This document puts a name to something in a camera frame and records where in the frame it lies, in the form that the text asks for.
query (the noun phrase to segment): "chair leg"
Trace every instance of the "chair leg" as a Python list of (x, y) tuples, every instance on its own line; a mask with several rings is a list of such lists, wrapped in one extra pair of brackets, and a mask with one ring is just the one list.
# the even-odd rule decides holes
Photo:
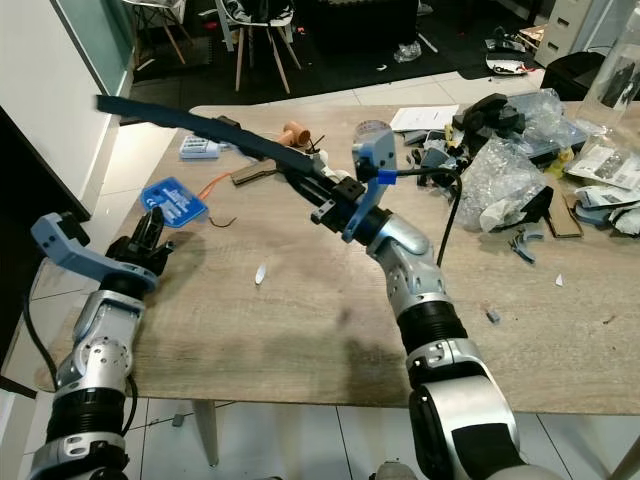
[(160, 20), (162, 21), (162, 28), (164, 28), (164, 31), (167, 34), (167, 37), (169, 37), (169, 41), (171, 42), (171, 45), (173, 45), (173, 48), (175, 49), (176, 53), (178, 54), (178, 58), (180, 58), (180, 61), (184, 65), (186, 62), (184, 61), (184, 57), (182, 56), (182, 52), (180, 51), (180, 48), (178, 48), (178, 44), (176, 43), (175, 39), (173, 38), (173, 35), (171, 35), (171, 31), (169, 30), (169, 27), (167, 26), (167, 19), (165, 18), (164, 15), (160, 15)]
[(253, 68), (253, 25), (249, 25), (249, 68)]
[(244, 51), (244, 27), (240, 27), (238, 38), (238, 63), (236, 64), (236, 92), (240, 91), (240, 76), (242, 75), (242, 54)]
[(184, 34), (185, 37), (187, 37), (187, 40), (189, 40), (189, 43), (191, 45), (195, 45), (193, 43), (193, 39), (189, 36), (189, 34), (187, 33), (187, 31), (184, 28), (184, 25), (182, 25), (180, 23), (180, 20), (178, 20), (178, 17), (176, 17), (176, 14), (173, 13), (173, 10), (171, 10), (170, 8), (167, 9), (167, 13), (169, 14), (169, 16), (171, 17), (171, 20), (174, 21), (174, 23), (178, 26), (178, 28), (180, 29), (180, 31)]
[(278, 71), (280, 72), (280, 78), (282, 79), (282, 83), (284, 84), (284, 89), (287, 94), (291, 94), (291, 90), (289, 90), (289, 84), (287, 83), (287, 77), (284, 74), (284, 70), (282, 69), (282, 62), (280, 61), (280, 55), (278, 55), (278, 47), (276, 47), (276, 42), (273, 41), (273, 37), (271, 36), (271, 32), (269, 28), (267, 30), (267, 37), (269, 37), (269, 43), (271, 43), (271, 47), (273, 48), (273, 58), (276, 60), (276, 65), (278, 65)]
[(131, 9), (131, 31), (133, 33), (133, 68), (140, 65), (140, 37), (138, 36), (138, 16), (135, 5)]
[(276, 30), (278, 30), (280, 37), (282, 37), (282, 41), (287, 47), (287, 50), (289, 50), (289, 55), (291, 55), (291, 58), (293, 59), (293, 63), (296, 64), (296, 67), (298, 67), (298, 70), (302, 70), (302, 67), (300, 66), (300, 62), (298, 61), (298, 57), (296, 57), (296, 54), (293, 51), (293, 47), (289, 42), (287, 42), (287, 36), (285, 35), (284, 30), (282, 29), (282, 27), (277, 27)]

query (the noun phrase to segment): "white paper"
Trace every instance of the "white paper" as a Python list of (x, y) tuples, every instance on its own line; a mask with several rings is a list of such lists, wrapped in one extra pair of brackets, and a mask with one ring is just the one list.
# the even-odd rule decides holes
[(451, 123), (458, 107), (459, 105), (401, 108), (391, 120), (391, 128), (394, 132), (443, 130), (447, 123)]
[(640, 159), (633, 153), (594, 145), (583, 150), (565, 167), (578, 177), (599, 180), (616, 187), (633, 190), (640, 186)]

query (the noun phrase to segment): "wire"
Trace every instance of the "wire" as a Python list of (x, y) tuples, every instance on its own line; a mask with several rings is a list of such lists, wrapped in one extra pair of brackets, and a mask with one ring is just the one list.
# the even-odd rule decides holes
[(49, 374), (51, 375), (51, 381), (53, 382), (53, 389), (58, 390), (58, 384), (56, 382), (56, 376), (58, 371), (56, 369), (56, 364), (51, 358), (51, 355), (47, 351), (46, 347), (40, 341), (40, 337), (38, 337), (38, 333), (36, 332), (35, 327), (33, 326), (33, 320), (31, 319), (31, 312), (29, 310), (29, 295), (26, 294), (23, 297), (22, 303), (22, 313), (24, 316), (24, 323), (27, 326), (27, 331), (29, 332), (29, 336), (31, 337), (31, 341), (36, 346), (40, 355), (44, 359), (44, 363), (47, 364), (47, 368), (49, 369)]
[(205, 198), (207, 198), (209, 196), (209, 194), (211, 193), (211, 190), (213, 190), (213, 187), (215, 186), (216, 183), (218, 183), (220, 180), (222, 180), (223, 178), (228, 177), (229, 175), (231, 175), (232, 172), (225, 172), (222, 175), (218, 175), (216, 178), (214, 178), (213, 180), (211, 180), (206, 187), (204, 187), (200, 193), (198, 194), (198, 198), (200, 200), (204, 200)]
[(211, 225), (213, 225), (214, 227), (218, 227), (218, 228), (227, 228), (228, 226), (230, 226), (233, 222), (235, 222), (238, 219), (238, 217), (233, 217), (231, 220), (229, 220), (229, 222), (225, 223), (224, 225), (219, 225), (215, 222), (215, 220), (213, 219), (213, 217), (209, 217), (209, 222), (211, 222)]
[(442, 258), (444, 257), (445, 248), (447, 247), (447, 241), (449, 240), (449, 234), (451, 233), (451, 227), (453, 226), (453, 219), (456, 216), (456, 212), (458, 211), (458, 205), (460, 204), (460, 198), (462, 197), (462, 179), (460, 178), (460, 174), (455, 170), (449, 170), (448, 168), (416, 168), (413, 170), (397, 170), (396, 175), (398, 177), (409, 177), (413, 175), (426, 175), (428, 177), (433, 177), (434, 175), (447, 175), (449, 177), (453, 177), (456, 182), (455, 198), (453, 200), (453, 205), (451, 206), (451, 213), (449, 214), (449, 220), (447, 220), (447, 226), (444, 229), (444, 234), (442, 235), (442, 242), (440, 242), (440, 250), (438, 251), (438, 259), (436, 263), (439, 267), (442, 266)]
[(129, 418), (127, 419), (127, 423), (125, 424), (124, 428), (122, 429), (122, 433), (120, 434), (122, 437), (124, 437), (129, 431), (129, 428), (133, 423), (133, 417), (136, 414), (136, 408), (138, 407), (138, 386), (133, 380), (133, 375), (129, 375), (127, 377), (127, 380), (129, 381), (129, 386), (131, 387), (131, 410), (129, 411)]

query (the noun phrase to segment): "white wall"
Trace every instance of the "white wall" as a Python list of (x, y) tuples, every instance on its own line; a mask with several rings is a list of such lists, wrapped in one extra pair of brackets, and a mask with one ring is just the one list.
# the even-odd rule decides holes
[(0, 1), (0, 105), (90, 211), (106, 167), (98, 165), (102, 178), (91, 174), (105, 156), (98, 153), (110, 120), (95, 111), (97, 93), (49, 1)]

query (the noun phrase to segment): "metal bracket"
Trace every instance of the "metal bracket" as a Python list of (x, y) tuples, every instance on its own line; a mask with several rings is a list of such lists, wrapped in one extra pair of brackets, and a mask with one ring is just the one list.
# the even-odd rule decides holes
[(146, 268), (118, 262), (83, 247), (77, 238), (70, 239), (60, 228), (62, 217), (57, 213), (44, 215), (31, 227), (31, 234), (42, 251), (56, 265), (85, 277), (102, 281), (110, 274), (126, 274), (142, 280), (148, 291), (153, 291), (158, 277)]
[[(391, 130), (382, 130), (364, 135), (362, 143), (353, 145), (353, 161), (358, 172), (358, 180), (361, 180), (360, 172), (377, 172), (379, 169), (395, 170), (396, 149)], [(387, 189), (387, 184), (380, 182), (377, 176), (367, 181), (367, 191), (360, 200), (358, 208), (347, 223), (342, 240), (349, 243), (353, 240), (355, 231), (373, 207), (378, 205), (382, 195)]]

